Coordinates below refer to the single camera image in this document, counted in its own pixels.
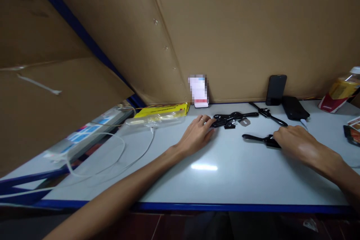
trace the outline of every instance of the blue table edge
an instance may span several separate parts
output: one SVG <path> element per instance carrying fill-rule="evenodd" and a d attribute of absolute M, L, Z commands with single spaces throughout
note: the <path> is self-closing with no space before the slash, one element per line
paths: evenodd
<path fill-rule="evenodd" d="M 46 208 L 81 208 L 88 201 L 68 201 L 42 199 L 34 207 Z M 144 210 L 183 210 L 183 211 L 234 211 L 234 212 L 291 212 L 291 213 L 324 213 L 353 214 L 354 209 L 347 205 L 279 205 L 279 204 L 186 204 L 165 202 L 137 202 L 132 211 Z"/>

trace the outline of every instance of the table surface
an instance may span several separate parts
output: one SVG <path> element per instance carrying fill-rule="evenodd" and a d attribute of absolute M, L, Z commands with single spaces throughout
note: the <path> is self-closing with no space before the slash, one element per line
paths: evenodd
<path fill-rule="evenodd" d="M 321 143 L 337 151 L 351 166 L 360 165 L 360 148 L 351 145 L 344 137 L 343 125 L 360 115 L 360 109 L 346 103 L 336 114 L 317 108 L 319 101 L 302 101 L 310 113 L 309 132 Z M 261 108 L 265 103 L 257 103 Z M 289 125 L 301 125 L 288 120 L 282 106 L 268 106 L 271 114 Z M 119 175 L 122 167 L 134 161 L 151 140 L 150 131 L 117 135 L 126 142 L 120 161 L 105 170 L 110 175 L 82 179 L 69 175 L 43 200 L 89 201 L 115 182 L 143 167 L 169 146 L 177 143 L 190 122 L 199 114 L 229 114 L 254 112 L 248 103 L 210 105 L 195 109 L 191 106 L 181 124 L 158 128 L 148 152 L 132 167 Z M 276 205 L 348 205 L 337 186 L 298 161 L 290 160 L 281 150 L 267 148 L 259 142 L 246 142 L 242 134 L 265 137 L 278 130 L 279 125 L 263 116 L 249 118 L 247 127 L 217 132 L 210 143 L 170 169 L 140 199 L 146 203 L 185 204 L 276 204 Z M 94 174 L 107 167 L 121 150 L 118 138 L 110 138 L 102 147 L 83 162 L 75 172 Z"/>

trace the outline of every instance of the person's left hand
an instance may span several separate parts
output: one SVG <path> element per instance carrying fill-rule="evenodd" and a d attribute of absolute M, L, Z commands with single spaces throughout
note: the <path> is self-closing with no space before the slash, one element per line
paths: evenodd
<path fill-rule="evenodd" d="M 199 115 L 191 122 L 181 140 L 174 145 L 174 148 L 184 154 L 184 157 L 196 153 L 207 145 L 215 133 L 214 129 L 209 131 L 210 126 L 215 121 L 216 119 L 211 119 L 207 115 Z"/>

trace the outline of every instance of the yellow label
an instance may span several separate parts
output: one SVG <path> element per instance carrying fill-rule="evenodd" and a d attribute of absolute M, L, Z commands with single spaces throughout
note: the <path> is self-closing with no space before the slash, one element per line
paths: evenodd
<path fill-rule="evenodd" d="M 174 111 L 183 111 L 183 115 L 185 116 L 189 110 L 188 103 L 178 104 L 178 105 L 169 105 L 162 107 L 149 107 L 142 109 L 139 113 L 135 115 L 134 118 L 145 117 L 151 114 L 163 114 L 163 113 L 171 113 Z"/>
<path fill-rule="evenodd" d="M 350 97 L 358 88 L 358 83 L 338 79 L 331 87 L 329 95 L 332 99 L 344 99 Z"/>

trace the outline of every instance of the black smartphone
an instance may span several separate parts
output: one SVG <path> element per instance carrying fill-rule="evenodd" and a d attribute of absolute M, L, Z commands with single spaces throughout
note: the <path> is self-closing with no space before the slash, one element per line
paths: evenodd
<path fill-rule="evenodd" d="M 281 104 L 281 99 L 284 94 L 286 75 L 272 75 L 269 79 L 269 86 L 267 88 L 266 102 L 268 106 L 278 106 Z"/>

